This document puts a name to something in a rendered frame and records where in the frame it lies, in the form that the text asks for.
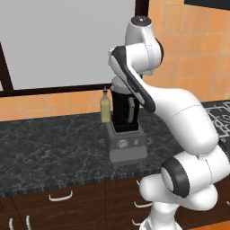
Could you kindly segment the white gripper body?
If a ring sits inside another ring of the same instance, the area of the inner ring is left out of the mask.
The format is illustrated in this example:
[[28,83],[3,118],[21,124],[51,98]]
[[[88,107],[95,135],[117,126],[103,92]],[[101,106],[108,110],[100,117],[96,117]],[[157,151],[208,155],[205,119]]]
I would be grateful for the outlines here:
[[129,89],[119,77],[112,78],[111,90],[115,93],[128,93],[129,92]]

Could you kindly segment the grey blender with black jar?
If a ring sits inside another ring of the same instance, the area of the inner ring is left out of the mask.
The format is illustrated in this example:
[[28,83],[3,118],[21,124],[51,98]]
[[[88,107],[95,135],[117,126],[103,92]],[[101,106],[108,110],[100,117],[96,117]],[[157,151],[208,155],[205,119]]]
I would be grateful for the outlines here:
[[130,93],[112,91],[111,97],[113,111],[104,125],[104,137],[112,166],[140,164],[147,157],[147,138],[137,121],[139,102]]

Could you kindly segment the pale yellow oil bottle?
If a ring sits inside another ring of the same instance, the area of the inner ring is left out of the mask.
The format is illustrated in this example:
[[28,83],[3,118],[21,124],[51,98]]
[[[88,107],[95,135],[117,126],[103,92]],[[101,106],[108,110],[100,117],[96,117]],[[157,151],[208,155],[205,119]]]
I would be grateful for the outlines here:
[[111,103],[110,103],[110,99],[107,96],[108,90],[104,88],[102,92],[103,92],[103,96],[100,100],[101,122],[106,123],[111,120]]

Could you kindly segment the dark framed window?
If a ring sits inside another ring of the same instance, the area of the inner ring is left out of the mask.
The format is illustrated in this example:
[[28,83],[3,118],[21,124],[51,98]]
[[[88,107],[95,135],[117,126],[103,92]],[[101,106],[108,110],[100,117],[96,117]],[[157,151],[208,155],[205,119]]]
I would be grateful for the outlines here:
[[102,89],[108,50],[150,0],[0,0],[0,95]]

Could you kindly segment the black hob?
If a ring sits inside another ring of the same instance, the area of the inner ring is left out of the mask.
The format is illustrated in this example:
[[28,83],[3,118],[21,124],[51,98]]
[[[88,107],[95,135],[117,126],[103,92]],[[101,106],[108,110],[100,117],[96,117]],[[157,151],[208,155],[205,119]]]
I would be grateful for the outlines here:
[[230,100],[204,102],[203,106],[219,137],[226,143],[226,147],[230,151]]

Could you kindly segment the dark wood drawer stack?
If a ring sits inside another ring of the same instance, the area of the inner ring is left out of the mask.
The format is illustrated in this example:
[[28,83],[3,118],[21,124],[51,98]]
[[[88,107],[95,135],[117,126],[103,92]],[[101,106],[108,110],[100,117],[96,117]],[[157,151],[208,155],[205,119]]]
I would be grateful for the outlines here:
[[141,181],[142,176],[119,179],[105,182],[106,194],[106,230],[138,230],[132,224],[142,223],[150,213],[151,208],[136,208],[138,205],[147,204],[140,193],[136,180]]

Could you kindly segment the black extractor hood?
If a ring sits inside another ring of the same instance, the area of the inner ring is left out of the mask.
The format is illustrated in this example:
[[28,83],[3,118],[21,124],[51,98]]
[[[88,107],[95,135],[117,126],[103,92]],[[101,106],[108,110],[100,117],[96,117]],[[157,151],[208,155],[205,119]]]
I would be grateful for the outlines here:
[[185,4],[230,11],[230,0],[184,0]]

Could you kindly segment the dark wood drawer front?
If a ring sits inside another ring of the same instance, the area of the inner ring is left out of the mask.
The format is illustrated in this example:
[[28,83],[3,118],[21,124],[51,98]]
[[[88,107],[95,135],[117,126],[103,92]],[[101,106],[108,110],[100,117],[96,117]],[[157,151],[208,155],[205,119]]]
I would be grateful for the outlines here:
[[[49,194],[65,197],[71,190],[71,199],[49,201]],[[26,228],[26,216],[30,216],[32,230],[105,230],[103,182],[15,196],[13,203]]]

